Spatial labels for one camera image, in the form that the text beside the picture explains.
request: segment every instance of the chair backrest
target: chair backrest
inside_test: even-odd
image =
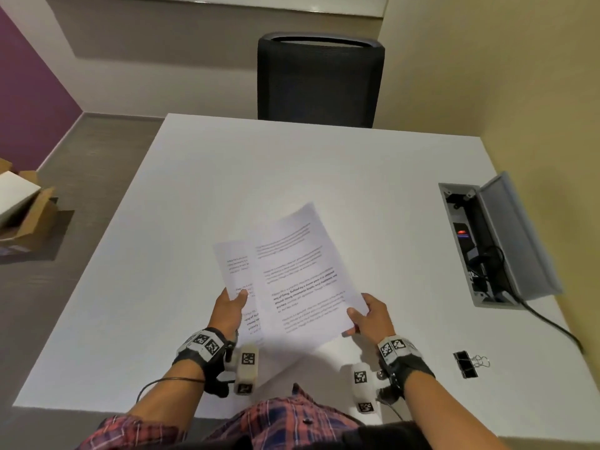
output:
[[[258,46],[258,118],[372,128],[384,59],[373,39],[265,35]]]

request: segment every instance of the white table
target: white table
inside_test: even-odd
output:
[[[486,426],[600,441],[600,394],[574,344],[526,311],[473,306],[438,183],[495,173],[476,137],[169,115],[15,405],[127,411],[207,324],[223,287],[213,243],[314,201],[356,286],[387,302],[397,331]],[[553,297],[532,304],[565,324]],[[491,367],[463,379],[459,350]],[[375,423],[352,407],[344,377],[361,352],[340,337],[259,397],[296,381]],[[233,412],[219,401],[201,405]]]

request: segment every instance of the white wall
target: white wall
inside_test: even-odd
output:
[[[256,118],[256,45],[296,30],[377,38],[381,21],[154,0],[0,0],[86,112]]]

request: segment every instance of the red plaid shirt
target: red plaid shirt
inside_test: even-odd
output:
[[[335,441],[361,423],[329,406],[321,406],[294,384],[292,396],[260,401],[240,412],[206,441],[250,436],[255,448],[292,448],[313,442]],[[114,450],[149,444],[171,445],[185,439],[177,427],[144,422],[134,416],[114,416],[77,450]]]

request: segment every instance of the gray floor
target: gray floor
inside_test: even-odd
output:
[[[56,187],[61,210],[52,238],[33,256],[0,258],[3,449],[73,448],[106,416],[11,405],[161,123],[85,116],[40,171],[41,184]],[[194,433],[204,434],[217,423],[197,422]]]

